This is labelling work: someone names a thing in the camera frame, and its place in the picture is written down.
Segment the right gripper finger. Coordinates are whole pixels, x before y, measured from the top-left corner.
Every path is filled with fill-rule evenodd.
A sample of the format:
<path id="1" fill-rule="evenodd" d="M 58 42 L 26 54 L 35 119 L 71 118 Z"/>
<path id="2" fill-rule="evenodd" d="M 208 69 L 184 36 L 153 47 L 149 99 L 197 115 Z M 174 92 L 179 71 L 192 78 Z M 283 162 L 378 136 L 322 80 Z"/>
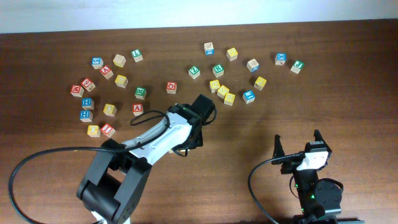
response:
<path id="1" fill-rule="evenodd" d="M 280 136 L 276 134 L 274 136 L 274 151 L 272 155 L 272 165 L 279 165 L 284 162 L 283 157 L 285 157 L 285 153 L 280 141 Z"/>
<path id="2" fill-rule="evenodd" d="M 318 129 L 314 130 L 313 136 L 314 136 L 315 140 L 312 142 L 312 144 L 316 145 L 316 144 L 324 144 L 325 143 L 322 138 L 322 135 Z"/>

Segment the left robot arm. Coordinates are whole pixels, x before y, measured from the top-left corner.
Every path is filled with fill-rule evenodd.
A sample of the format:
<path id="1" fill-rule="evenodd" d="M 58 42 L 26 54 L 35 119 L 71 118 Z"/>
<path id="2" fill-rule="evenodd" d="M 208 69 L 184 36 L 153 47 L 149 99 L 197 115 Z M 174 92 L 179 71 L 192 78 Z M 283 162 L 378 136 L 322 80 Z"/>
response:
<path id="1" fill-rule="evenodd" d="M 159 123 L 140 136 L 118 143 L 109 139 L 97 152 L 76 196 L 97 223 L 129 223 L 152 166 L 166 153 L 185 157 L 203 145 L 202 128 L 216 118 L 211 99 L 199 95 L 192 104 L 175 104 L 160 112 Z"/>

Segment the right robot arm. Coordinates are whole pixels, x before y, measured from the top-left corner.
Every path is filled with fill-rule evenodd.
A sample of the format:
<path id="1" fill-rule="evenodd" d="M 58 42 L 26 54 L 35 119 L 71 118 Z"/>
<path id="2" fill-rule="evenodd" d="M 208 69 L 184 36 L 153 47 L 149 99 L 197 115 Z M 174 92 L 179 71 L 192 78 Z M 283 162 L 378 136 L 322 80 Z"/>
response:
<path id="1" fill-rule="evenodd" d="M 342 212 L 344 186 L 337 180 L 318 177 L 332 150 L 319 130 L 314 130 L 313 136 L 315 140 L 306 143 L 304 150 L 286 155 L 280 136 L 275 135 L 272 164 L 281 166 L 282 175 L 292 175 L 303 213 L 294 216 L 294 223 L 364 223 L 357 218 L 337 218 Z"/>

